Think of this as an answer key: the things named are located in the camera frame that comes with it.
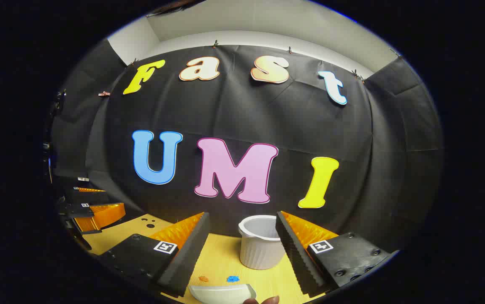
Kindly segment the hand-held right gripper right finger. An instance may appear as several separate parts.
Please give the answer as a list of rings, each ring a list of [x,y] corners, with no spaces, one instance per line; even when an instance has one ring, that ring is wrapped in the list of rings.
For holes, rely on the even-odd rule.
[[[398,254],[358,233],[338,235],[284,211],[277,212],[276,231],[302,293],[312,298],[352,287]]]

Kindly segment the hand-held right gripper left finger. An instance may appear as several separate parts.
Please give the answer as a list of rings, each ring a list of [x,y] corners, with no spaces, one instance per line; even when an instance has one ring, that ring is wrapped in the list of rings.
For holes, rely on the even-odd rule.
[[[181,297],[209,232],[209,213],[200,212],[151,236],[134,233],[98,260],[139,289]]]

